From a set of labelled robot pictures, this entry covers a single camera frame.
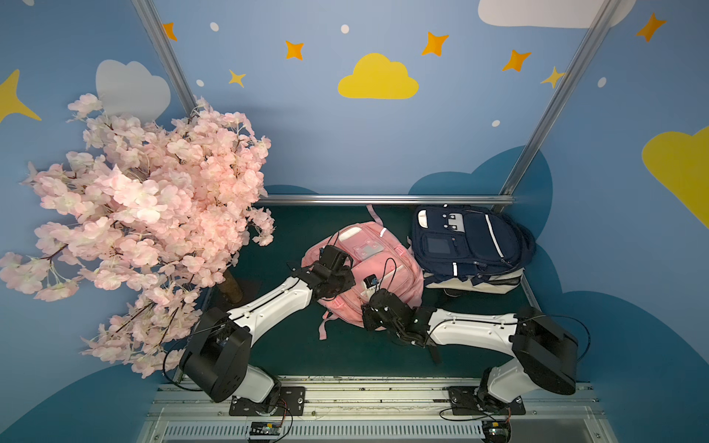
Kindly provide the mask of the left aluminium frame post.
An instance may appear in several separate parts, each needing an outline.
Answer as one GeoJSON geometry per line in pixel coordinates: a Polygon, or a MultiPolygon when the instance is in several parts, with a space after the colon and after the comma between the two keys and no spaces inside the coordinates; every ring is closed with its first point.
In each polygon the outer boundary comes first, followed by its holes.
{"type": "Polygon", "coordinates": [[[180,103],[185,111],[190,114],[196,106],[196,99],[186,81],[186,76],[175,55],[171,40],[167,37],[167,33],[162,25],[162,20],[154,2],[151,0],[132,0],[131,3],[134,9],[136,9],[138,17],[145,31],[147,31],[155,51],[161,59],[162,66],[177,93],[180,103]]]}

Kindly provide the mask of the left green circuit board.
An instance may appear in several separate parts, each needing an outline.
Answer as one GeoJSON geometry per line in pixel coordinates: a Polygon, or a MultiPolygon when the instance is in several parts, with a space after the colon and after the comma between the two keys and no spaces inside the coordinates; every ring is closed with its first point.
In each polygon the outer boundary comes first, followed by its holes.
{"type": "Polygon", "coordinates": [[[278,439],[282,435],[282,426],[273,422],[251,422],[249,439],[278,439]]]}

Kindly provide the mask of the right side floor rail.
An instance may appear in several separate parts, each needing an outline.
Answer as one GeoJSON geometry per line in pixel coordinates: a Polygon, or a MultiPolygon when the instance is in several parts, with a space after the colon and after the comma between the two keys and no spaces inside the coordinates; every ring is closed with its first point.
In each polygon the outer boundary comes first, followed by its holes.
{"type": "Polygon", "coordinates": [[[521,276],[520,286],[522,287],[522,290],[524,291],[525,297],[526,297],[529,305],[532,308],[535,308],[536,310],[541,310],[540,304],[537,301],[537,297],[535,296],[535,293],[534,293],[525,273],[523,273],[521,276]]]}

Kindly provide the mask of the pink backpack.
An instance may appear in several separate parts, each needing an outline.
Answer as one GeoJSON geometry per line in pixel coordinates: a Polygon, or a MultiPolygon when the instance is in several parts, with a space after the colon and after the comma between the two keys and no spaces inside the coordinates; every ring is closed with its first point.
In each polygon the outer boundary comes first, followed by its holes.
{"type": "Polygon", "coordinates": [[[319,339],[327,339],[326,323],[341,319],[351,325],[363,328],[363,304],[372,297],[365,292],[363,280],[375,274],[380,279],[380,289],[394,293],[411,308],[419,308],[423,302],[424,276],[412,251],[382,223],[372,206],[368,206],[373,220],[343,227],[330,238],[310,247],[301,265],[311,265],[319,258],[325,245],[335,245],[352,258],[354,287],[332,301],[319,300],[327,313],[319,325],[319,339]]]}

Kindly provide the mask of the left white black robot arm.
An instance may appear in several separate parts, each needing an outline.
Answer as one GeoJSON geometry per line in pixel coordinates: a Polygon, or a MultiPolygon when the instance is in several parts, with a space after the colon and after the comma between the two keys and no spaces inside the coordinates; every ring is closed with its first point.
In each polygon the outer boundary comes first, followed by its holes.
{"type": "Polygon", "coordinates": [[[201,316],[178,367],[214,402],[232,396],[254,403],[269,400],[279,381],[249,363],[251,348],[270,329],[311,302],[332,299],[355,285],[353,259],[334,245],[319,258],[293,269],[283,284],[256,301],[201,316]]]}

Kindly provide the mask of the navy blue backpack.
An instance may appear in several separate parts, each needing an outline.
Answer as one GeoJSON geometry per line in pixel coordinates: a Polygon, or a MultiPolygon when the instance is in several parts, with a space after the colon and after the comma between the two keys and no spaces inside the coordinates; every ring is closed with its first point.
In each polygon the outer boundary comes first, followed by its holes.
{"type": "Polygon", "coordinates": [[[535,256],[532,233],[505,214],[465,205],[420,206],[410,236],[424,286],[449,295],[504,295],[535,256]]]}

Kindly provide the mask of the pink cherry blossom tree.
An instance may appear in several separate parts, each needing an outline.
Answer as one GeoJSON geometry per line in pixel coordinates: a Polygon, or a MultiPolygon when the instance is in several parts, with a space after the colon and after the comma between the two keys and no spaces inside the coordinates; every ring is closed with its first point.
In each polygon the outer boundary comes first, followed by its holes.
{"type": "Polygon", "coordinates": [[[133,290],[135,302],[85,352],[143,377],[172,370],[180,354],[169,344],[201,318],[201,292],[225,280],[242,247],[273,241],[273,216],[258,206],[271,141],[245,114],[203,99],[170,128],[112,116],[92,94],[69,108],[86,126],[86,150],[26,181],[66,221],[37,228],[38,257],[5,254],[1,279],[44,302],[75,295],[82,282],[133,290]]]}

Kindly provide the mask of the rear horizontal aluminium bar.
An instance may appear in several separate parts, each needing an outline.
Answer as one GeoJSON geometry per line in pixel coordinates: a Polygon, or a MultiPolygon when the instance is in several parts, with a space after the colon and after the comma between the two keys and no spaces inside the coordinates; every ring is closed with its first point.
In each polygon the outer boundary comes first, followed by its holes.
{"type": "Polygon", "coordinates": [[[443,195],[269,195],[263,205],[281,206],[360,206],[360,205],[480,205],[510,206],[511,196],[443,196],[443,195]]]}

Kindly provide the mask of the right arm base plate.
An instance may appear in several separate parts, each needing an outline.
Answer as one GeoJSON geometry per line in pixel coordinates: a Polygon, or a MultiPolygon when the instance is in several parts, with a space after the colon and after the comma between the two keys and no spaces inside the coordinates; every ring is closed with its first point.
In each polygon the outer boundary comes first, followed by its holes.
{"type": "Polygon", "coordinates": [[[477,387],[452,386],[445,389],[450,402],[449,412],[454,416],[478,415],[525,415],[526,409],[521,397],[510,403],[502,403],[490,397],[480,400],[477,387]]]}

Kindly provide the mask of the right green circuit board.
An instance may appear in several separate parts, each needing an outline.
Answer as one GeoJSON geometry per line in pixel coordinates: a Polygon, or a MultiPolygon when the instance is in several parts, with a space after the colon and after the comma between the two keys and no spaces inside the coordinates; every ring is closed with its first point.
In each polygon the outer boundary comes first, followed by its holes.
{"type": "Polygon", "coordinates": [[[509,443],[511,440],[511,424],[506,421],[483,421],[482,431],[484,443],[509,443]]]}

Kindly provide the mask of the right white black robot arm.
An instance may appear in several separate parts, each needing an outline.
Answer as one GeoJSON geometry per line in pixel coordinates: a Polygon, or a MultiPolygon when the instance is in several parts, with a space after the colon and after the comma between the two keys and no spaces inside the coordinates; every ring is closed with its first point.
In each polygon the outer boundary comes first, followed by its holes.
{"type": "Polygon", "coordinates": [[[384,328],[403,343],[434,349],[463,345],[511,358],[484,371],[474,393],[481,412],[496,413],[531,391],[576,393],[578,340],[533,306],[515,314],[483,316],[442,308],[410,308],[380,290],[362,308],[367,330],[384,328]]]}

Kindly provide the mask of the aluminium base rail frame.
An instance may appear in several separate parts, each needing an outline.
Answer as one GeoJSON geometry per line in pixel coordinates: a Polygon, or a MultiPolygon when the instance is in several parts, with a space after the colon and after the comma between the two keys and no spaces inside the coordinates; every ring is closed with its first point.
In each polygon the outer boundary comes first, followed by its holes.
{"type": "Polygon", "coordinates": [[[533,391],[525,415],[454,416],[445,389],[474,386],[475,378],[287,376],[283,387],[306,388],[301,416],[230,416],[194,386],[157,391],[140,442],[483,442],[482,422],[511,424],[510,442],[615,442],[592,385],[570,397],[533,391]],[[278,439],[249,439],[251,422],[282,426],[278,439]]]}

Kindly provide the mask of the green circuit board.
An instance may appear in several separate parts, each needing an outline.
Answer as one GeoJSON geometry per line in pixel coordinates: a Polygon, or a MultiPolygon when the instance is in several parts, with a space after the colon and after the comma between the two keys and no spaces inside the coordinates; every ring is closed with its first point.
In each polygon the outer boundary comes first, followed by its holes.
{"type": "Polygon", "coordinates": [[[483,421],[482,431],[484,443],[509,443],[511,440],[511,424],[506,421],[483,421]]]}
{"type": "Polygon", "coordinates": [[[251,422],[249,439],[278,439],[282,435],[282,426],[273,422],[251,422]]]}

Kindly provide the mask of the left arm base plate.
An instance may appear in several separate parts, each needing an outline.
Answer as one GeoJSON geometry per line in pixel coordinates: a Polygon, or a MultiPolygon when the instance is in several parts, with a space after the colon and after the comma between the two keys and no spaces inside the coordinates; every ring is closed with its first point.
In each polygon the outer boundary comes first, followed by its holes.
{"type": "Polygon", "coordinates": [[[276,415],[301,416],[304,412],[306,388],[302,386],[275,386],[262,402],[252,402],[246,398],[232,397],[230,416],[264,416],[276,415]]]}

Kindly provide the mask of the right aluminium frame post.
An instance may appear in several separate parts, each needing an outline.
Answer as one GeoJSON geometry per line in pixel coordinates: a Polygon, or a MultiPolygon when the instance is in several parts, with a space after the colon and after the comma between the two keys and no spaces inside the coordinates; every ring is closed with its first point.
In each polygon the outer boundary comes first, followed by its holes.
{"type": "Polygon", "coordinates": [[[535,130],[528,142],[524,145],[515,164],[513,164],[511,173],[508,175],[500,190],[498,200],[513,199],[514,192],[521,184],[525,174],[535,160],[537,153],[541,151],[551,129],[553,129],[555,123],[561,116],[564,107],[572,97],[583,74],[585,74],[598,49],[603,44],[607,33],[612,28],[613,18],[620,8],[620,5],[620,0],[607,0],[599,7],[598,13],[592,20],[588,31],[585,33],[583,40],[568,65],[566,75],[561,79],[561,83],[559,83],[553,93],[535,130]]]}

